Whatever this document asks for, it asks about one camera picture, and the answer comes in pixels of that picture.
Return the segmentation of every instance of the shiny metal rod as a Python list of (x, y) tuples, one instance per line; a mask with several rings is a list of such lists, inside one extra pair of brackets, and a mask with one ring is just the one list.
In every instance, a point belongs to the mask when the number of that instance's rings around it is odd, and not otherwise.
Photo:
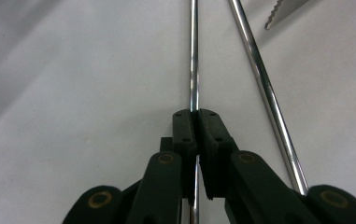
[(245, 50), (248, 54), (250, 65), (259, 84), (264, 104), (267, 107), (268, 115), (273, 124), (274, 132), (276, 133), (279, 148), (288, 169), (292, 186), (302, 195), (306, 195), (308, 192), (306, 179), (294, 150), (291, 137), (289, 136), (288, 128), (286, 127), (282, 113), (279, 109), (277, 97), (274, 94), (270, 79), (265, 71), (260, 51), (257, 48), (253, 33), (250, 30), (249, 22), (245, 16), (244, 9), (239, 0), (229, 0), (229, 2), (239, 33), (241, 34)]
[[(198, 74), (198, 0), (191, 0), (191, 60), (190, 60), (190, 111), (196, 114), (199, 99), (199, 74)], [(194, 202), (190, 205), (189, 223), (199, 224), (199, 158), (197, 156), (195, 163), (194, 178)]]

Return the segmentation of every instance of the serrated blade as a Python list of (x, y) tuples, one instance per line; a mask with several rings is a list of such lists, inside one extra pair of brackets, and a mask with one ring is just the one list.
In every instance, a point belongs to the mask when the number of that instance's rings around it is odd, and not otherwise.
[(271, 15), (268, 17), (268, 21), (264, 28), (269, 30), (275, 24), (291, 15), (297, 8), (301, 7), (306, 2), (308, 2), (308, 0), (277, 0), (277, 4), (271, 11)]

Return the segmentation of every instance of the diagonal metal rod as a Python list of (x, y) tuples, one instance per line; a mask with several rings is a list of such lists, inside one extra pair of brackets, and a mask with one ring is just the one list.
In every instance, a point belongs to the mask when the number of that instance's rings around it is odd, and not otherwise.
[(244, 43), (245, 50), (248, 54), (250, 65), (256, 80), (259, 84), (259, 89), (262, 93), (264, 104), (267, 107), (268, 115), (273, 124), (274, 132), (276, 134), (279, 148), (281, 150), (283, 159), (288, 169), (293, 188), (306, 195), (308, 186), (304, 177), (299, 159), (293, 147), (291, 137), (289, 136), (288, 128), (280, 111), (277, 97), (274, 94), (271, 86), (270, 79), (263, 64), (260, 51), (257, 48), (253, 33), (250, 30), (249, 22), (245, 16), (244, 9), (239, 0), (229, 0), (231, 9), (233, 11), (235, 22), (238, 26), (239, 33), (241, 34), (242, 42)]
[[(199, 99), (198, 75), (198, 0), (191, 0), (191, 60), (190, 60), (190, 111), (196, 114)], [(194, 200), (190, 204), (189, 222), (199, 224), (199, 158), (195, 162)]]

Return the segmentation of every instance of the white tabletop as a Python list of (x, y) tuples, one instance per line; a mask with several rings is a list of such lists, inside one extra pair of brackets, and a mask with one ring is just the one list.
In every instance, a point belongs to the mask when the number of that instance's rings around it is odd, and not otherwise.
[[(144, 174), (189, 106), (189, 1), (0, 1), (0, 223), (61, 223), (87, 189)], [(356, 1), (270, 31), (242, 1), (309, 186), (356, 196)], [(200, 107), (290, 185), (228, 1), (199, 2)], [(223, 200), (201, 223), (228, 223)]]

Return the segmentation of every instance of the brass screw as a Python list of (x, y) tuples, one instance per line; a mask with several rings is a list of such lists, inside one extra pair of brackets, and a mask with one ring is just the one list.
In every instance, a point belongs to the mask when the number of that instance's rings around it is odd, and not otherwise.
[(320, 197), (334, 207), (347, 208), (349, 206), (349, 201), (343, 195), (331, 190), (324, 190), (320, 193)]
[(161, 164), (169, 164), (174, 161), (174, 157), (169, 154), (163, 154), (158, 157), (158, 162)]
[(113, 197), (107, 190), (94, 193), (88, 200), (88, 206), (97, 209), (101, 208), (111, 202)]
[(254, 163), (256, 161), (256, 159), (248, 153), (239, 154), (238, 158), (244, 163)]

